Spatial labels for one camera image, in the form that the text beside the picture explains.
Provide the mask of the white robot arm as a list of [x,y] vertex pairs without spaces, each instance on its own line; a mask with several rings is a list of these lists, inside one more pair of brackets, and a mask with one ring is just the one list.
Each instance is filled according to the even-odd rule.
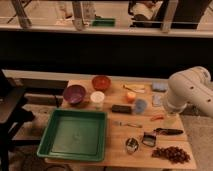
[[213,118],[213,90],[210,72],[201,66],[172,74],[162,103],[168,114],[181,113],[191,103]]

